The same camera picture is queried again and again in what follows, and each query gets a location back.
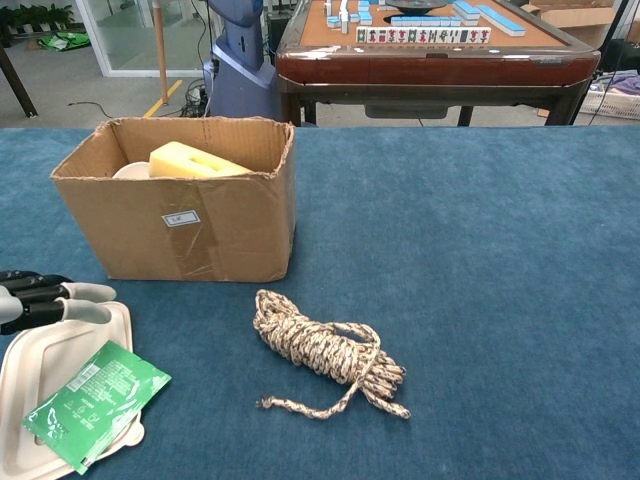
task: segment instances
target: green packet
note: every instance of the green packet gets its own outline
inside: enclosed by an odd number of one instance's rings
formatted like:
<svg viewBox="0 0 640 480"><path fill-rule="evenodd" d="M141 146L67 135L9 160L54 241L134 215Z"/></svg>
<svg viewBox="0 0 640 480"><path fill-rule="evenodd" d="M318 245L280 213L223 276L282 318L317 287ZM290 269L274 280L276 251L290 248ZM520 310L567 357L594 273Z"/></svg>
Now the green packet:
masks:
<svg viewBox="0 0 640 480"><path fill-rule="evenodd" d="M108 341L22 424L83 474L169 380Z"/></svg>

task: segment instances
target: cardboard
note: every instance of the cardboard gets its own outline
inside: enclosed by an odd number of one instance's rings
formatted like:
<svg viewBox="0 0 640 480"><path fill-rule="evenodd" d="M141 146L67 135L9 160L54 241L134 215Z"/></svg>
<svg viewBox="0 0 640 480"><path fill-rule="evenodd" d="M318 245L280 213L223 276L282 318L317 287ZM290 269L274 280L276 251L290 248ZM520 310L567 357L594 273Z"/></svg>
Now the cardboard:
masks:
<svg viewBox="0 0 640 480"><path fill-rule="evenodd" d="M111 278L269 282L295 229L294 128L261 118L124 118L100 125L51 174ZM114 179L178 141L254 173Z"/></svg>
<svg viewBox="0 0 640 480"><path fill-rule="evenodd" d="M542 20L558 27L569 35L599 48L615 17L615 10L611 7L581 8L575 0L553 2L553 0L531 0L522 9ZM592 0L604 4L609 0Z"/></svg>
<svg viewBox="0 0 640 480"><path fill-rule="evenodd" d="M614 0L530 0L540 10L575 10L613 7Z"/></svg>
<svg viewBox="0 0 640 480"><path fill-rule="evenodd" d="M640 43L640 20L636 20L633 22L633 25L631 25L627 41L631 43Z"/></svg>
<svg viewBox="0 0 640 480"><path fill-rule="evenodd" d="M545 22L569 35L599 48L615 17L613 8L581 8L573 10L549 10L540 14Z"/></svg>

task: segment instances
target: rope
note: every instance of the rope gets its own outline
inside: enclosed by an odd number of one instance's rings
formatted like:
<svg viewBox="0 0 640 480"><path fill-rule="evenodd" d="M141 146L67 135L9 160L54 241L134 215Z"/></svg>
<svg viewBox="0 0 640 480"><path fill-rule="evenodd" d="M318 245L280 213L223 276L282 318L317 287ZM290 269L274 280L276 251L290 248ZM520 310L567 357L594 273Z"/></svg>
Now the rope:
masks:
<svg viewBox="0 0 640 480"><path fill-rule="evenodd" d="M254 328L274 352L294 365L306 365L318 375L329 375L351 386L331 408L317 410L303 403L277 397L263 397L258 407L281 407L308 418L326 420L344 411L358 390L373 406L404 419L411 412L392 403L406 370L380 348L380 337L362 323L318 323L302 315L284 295L259 290L256 295ZM357 342L343 334L356 335Z"/></svg>

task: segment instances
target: label on box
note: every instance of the label on box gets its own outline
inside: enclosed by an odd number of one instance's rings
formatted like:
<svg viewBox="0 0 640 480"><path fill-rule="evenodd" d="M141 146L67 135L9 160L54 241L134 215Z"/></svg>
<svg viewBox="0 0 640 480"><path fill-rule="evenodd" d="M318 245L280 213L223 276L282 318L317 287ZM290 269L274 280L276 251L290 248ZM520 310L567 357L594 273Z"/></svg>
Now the label on box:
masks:
<svg viewBox="0 0 640 480"><path fill-rule="evenodd" d="M163 215L162 219L164 220L164 223L167 224L167 227L179 227L181 225L189 225L191 223L200 223L200 217L198 217L195 210Z"/></svg>

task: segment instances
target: blue robot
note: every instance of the blue robot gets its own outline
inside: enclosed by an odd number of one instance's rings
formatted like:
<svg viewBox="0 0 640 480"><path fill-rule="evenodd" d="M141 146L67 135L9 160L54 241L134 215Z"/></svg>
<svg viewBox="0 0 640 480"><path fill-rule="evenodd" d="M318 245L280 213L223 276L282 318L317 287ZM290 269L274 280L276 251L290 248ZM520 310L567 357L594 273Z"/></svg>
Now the blue robot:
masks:
<svg viewBox="0 0 640 480"><path fill-rule="evenodd" d="M262 0L207 1L224 20L224 30L211 51L218 62L204 67L209 114L281 120L276 70L264 61Z"/></svg>

